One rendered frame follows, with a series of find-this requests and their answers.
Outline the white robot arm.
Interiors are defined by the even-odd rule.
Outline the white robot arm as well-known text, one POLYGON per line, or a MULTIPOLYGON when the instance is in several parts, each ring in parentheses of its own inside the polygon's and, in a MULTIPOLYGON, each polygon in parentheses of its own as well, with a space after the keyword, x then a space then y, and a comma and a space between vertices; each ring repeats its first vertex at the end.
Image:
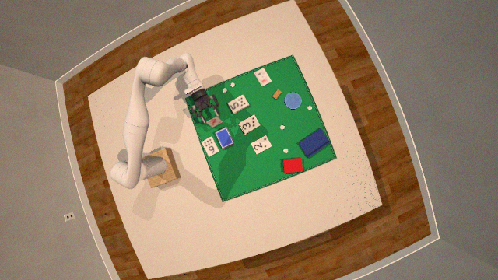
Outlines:
POLYGON ((164 158, 158 156, 142 159, 149 127, 149 114, 144 99, 145 85, 162 86, 176 72, 182 72, 186 68, 188 70, 184 73, 183 79, 188 89, 184 91, 185 95, 204 89, 196 74, 193 57, 189 53, 170 58, 166 62, 143 57, 137 64, 123 127, 128 160, 116 163, 110 172, 111 179, 121 186, 133 189, 139 180, 154 177, 166 171, 167 163, 164 158))

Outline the white printed card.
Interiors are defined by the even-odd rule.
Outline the white printed card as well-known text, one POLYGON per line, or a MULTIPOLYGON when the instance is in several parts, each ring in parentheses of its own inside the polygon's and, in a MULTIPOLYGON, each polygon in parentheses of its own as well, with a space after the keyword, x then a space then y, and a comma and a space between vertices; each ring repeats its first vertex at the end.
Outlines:
POLYGON ((270 82, 272 82, 272 80, 270 79, 264 68, 254 72, 254 74, 257 77, 258 81, 260 82, 261 86, 265 86, 270 82))

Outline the blue flat disc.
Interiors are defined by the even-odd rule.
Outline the blue flat disc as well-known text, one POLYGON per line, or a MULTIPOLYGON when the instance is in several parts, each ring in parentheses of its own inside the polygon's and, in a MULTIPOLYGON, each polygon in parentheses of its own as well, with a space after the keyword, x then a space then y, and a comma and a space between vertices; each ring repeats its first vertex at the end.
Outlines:
POLYGON ((298 108, 300 106, 302 100, 301 100, 301 97, 300 97, 299 94, 297 94, 297 93, 288 93, 285 96, 284 102, 285 102, 285 105, 289 109, 296 109, 296 108, 298 108))

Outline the red block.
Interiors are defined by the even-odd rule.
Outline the red block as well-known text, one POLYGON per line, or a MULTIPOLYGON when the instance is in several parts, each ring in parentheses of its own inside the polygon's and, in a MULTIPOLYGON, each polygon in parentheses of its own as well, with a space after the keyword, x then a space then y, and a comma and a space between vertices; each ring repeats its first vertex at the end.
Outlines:
POLYGON ((284 173, 303 171, 302 158, 284 159, 284 173))

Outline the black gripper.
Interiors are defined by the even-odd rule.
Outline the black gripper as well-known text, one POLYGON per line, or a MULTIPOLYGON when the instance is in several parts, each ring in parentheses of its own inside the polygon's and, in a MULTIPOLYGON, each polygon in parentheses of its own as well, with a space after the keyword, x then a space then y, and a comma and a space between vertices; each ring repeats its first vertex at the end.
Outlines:
POLYGON ((210 106, 214 109, 216 116, 219 116, 219 111, 217 110, 217 107, 219 106, 218 100, 216 99, 216 95, 208 96, 207 92, 205 89, 200 89, 194 93, 191 94, 192 99, 195 102, 195 105, 193 107, 190 107, 191 111, 195 115, 195 117, 200 117, 203 123, 206 123, 206 120, 204 116, 202 116, 202 111, 206 107, 210 106), (215 106, 213 104, 210 104, 210 99, 213 99, 215 101, 215 106), (196 112, 195 107, 198 107, 198 112, 196 112), (198 114, 198 115, 197 115, 198 114))

